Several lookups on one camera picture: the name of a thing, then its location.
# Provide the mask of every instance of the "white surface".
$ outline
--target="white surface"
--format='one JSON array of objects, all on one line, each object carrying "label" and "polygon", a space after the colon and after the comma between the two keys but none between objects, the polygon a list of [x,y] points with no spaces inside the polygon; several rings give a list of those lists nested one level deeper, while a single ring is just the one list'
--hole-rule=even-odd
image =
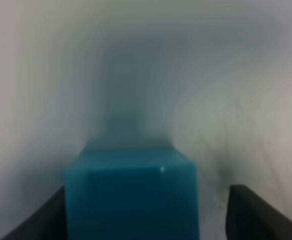
[{"label": "white surface", "polygon": [[203,240],[232,183],[292,219],[292,0],[0,0],[0,237],[118,128],[198,161]]}]

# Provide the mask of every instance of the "blue block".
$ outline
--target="blue block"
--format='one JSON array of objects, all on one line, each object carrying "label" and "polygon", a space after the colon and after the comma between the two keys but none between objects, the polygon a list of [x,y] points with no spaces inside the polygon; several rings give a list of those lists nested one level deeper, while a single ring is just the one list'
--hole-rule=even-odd
[{"label": "blue block", "polygon": [[195,163],[173,148],[84,151],[65,173],[69,240],[198,240]]}]

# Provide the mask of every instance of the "teal object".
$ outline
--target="teal object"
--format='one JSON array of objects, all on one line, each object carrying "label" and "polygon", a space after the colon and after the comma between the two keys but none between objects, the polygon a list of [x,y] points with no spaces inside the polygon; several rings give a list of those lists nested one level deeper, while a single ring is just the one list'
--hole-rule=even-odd
[{"label": "teal object", "polygon": [[84,151],[65,173],[69,240],[198,240],[196,165],[173,148]]}]

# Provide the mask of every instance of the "blue cube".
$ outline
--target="blue cube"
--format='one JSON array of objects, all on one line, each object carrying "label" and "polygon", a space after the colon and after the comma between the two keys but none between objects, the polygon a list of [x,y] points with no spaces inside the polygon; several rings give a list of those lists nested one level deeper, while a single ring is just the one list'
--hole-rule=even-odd
[{"label": "blue cube", "polygon": [[198,240],[195,163],[173,148],[87,150],[65,173],[69,240]]}]

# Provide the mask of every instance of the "cube front face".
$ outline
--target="cube front face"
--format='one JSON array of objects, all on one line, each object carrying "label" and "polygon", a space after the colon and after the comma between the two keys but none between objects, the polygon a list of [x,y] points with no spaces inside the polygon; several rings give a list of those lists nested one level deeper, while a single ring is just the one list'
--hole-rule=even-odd
[{"label": "cube front face", "polygon": [[196,167],[69,168],[69,240],[198,240]]}]

